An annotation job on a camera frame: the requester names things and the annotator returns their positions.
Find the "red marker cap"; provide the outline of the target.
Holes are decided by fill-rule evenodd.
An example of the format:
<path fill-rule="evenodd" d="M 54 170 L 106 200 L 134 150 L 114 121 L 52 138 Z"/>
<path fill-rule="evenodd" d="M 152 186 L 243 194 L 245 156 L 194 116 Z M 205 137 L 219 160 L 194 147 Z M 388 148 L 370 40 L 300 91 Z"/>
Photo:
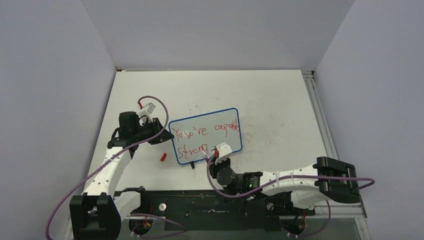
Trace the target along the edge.
<path fill-rule="evenodd" d="M 167 154 L 166 154 L 166 153 L 164 153 L 164 154 L 162 155 L 162 157 L 160 158 L 160 161 L 161 161 L 161 162 L 163 162 L 163 161 L 166 159 L 166 157 L 167 157 Z"/>

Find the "blue-framed whiteboard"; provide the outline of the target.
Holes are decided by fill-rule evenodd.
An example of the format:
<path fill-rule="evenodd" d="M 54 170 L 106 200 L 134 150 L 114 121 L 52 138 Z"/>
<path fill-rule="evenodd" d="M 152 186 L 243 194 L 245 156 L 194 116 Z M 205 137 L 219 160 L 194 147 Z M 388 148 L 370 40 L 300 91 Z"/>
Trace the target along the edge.
<path fill-rule="evenodd" d="M 239 111 L 227 108 L 172 120 L 168 123 L 176 160 L 180 165 L 201 161 L 216 145 L 227 143 L 234 153 L 243 149 Z"/>

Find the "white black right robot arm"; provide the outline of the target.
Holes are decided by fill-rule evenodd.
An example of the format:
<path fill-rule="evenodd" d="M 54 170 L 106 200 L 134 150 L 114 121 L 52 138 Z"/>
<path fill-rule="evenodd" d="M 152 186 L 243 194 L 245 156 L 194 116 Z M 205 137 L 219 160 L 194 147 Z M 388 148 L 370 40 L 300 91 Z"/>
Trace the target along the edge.
<path fill-rule="evenodd" d="M 361 201 L 360 187 L 356 179 L 356 168 L 327 156 L 316 159 L 316 163 L 288 171 L 257 171 L 235 173 L 229 158 L 216 162 L 217 157 L 207 161 L 208 181 L 216 180 L 223 187 L 217 193 L 229 199 L 259 196 L 275 196 L 287 193 L 283 209 L 296 214 L 301 209 L 332 200 L 342 204 Z"/>

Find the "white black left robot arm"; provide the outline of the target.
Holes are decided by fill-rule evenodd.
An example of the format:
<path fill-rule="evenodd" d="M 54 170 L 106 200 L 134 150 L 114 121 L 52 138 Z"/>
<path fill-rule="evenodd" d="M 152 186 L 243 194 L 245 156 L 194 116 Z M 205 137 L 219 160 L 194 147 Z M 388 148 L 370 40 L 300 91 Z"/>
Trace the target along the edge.
<path fill-rule="evenodd" d="M 71 198 L 69 210 L 75 240 L 116 240 L 123 219 L 131 211 L 141 216 L 149 210 L 149 201 L 142 197 L 143 187 L 114 199 L 123 171 L 140 142 L 156 145 L 174 139 L 157 117 L 151 118 L 148 113 L 144 116 L 146 119 L 140 123 L 143 117 L 136 112 L 120 113 L 119 127 L 107 144 L 104 168 L 94 176 L 82 195 Z"/>

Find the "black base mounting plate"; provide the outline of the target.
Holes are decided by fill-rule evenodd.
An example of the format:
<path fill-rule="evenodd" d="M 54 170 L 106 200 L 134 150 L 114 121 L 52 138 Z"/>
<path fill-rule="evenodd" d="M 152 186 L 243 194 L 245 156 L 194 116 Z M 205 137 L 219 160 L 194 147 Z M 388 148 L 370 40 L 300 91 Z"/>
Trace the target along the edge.
<path fill-rule="evenodd" d="M 214 190 L 147 190 L 141 205 L 133 210 L 124 227 L 138 235 L 154 230 L 280 231 L 281 226 L 305 228 L 311 209 L 293 206 L 289 193 L 254 195 L 252 199 L 225 198 Z"/>

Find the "aluminium right side rail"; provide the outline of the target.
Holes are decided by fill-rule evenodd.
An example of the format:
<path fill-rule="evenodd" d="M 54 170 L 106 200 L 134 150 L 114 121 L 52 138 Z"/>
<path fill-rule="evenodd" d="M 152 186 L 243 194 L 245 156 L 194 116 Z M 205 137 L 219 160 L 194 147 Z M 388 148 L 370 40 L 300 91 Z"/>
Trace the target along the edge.
<path fill-rule="evenodd" d="M 316 81 L 314 78 L 314 72 L 311 70 L 302 70 L 301 74 L 310 98 L 311 106 L 318 124 L 326 154 L 333 159 L 339 159 L 334 139 L 319 97 Z"/>

